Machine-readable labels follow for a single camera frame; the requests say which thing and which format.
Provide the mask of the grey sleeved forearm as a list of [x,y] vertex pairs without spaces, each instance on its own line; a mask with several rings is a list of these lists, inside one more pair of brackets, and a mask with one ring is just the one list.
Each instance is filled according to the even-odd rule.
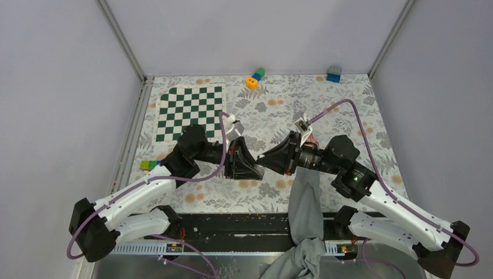
[[261,278],[319,278],[326,253],[320,203],[320,173],[297,169],[288,203],[288,223],[295,246],[278,257]]

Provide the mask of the person's hand with painted nails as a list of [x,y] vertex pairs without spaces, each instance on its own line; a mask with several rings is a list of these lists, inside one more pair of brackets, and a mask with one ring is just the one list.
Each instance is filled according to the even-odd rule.
[[313,134],[311,134],[305,141],[305,143],[303,144],[304,146],[309,146],[309,147],[319,147],[319,143],[318,141],[315,139],[315,137],[313,136]]

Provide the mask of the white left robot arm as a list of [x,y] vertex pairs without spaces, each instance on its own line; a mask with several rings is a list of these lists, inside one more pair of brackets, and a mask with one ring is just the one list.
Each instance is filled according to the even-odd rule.
[[237,134],[222,144],[209,142],[202,126],[189,125],[179,136],[173,151],[144,178],[95,202],[87,198],[77,201],[69,224],[72,235],[69,244],[77,244],[82,257],[88,262],[96,262],[108,255],[118,242],[130,239],[131,234],[137,238],[149,234],[175,238],[181,225],[161,210],[137,231],[131,230],[130,223],[145,217],[134,212],[155,196],[173,191],[186,182],[203,181],[196,177],[200,171],[198,161],[216,164],[216,171],[223,171],[225,178],[231,180],[260,181],[265,173],[249,153],[243,136]]

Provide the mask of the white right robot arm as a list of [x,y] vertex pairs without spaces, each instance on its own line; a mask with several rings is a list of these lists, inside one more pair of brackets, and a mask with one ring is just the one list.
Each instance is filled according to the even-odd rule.
[[257,163],[278,174],[292,175],[297,167],[335,175],[331,185],[345,198],[368,206],[390,219],[377,221],[348,206],[338,213],[334,234],[370,238],[398,249],[439,278],[450,278],[470,228],[433,216],[411,201],[386,189],[377,174],[357,161],[360,152],[346,135],[333,137],[324,149],[301,144],[290,132],[279,145],[261,154]]

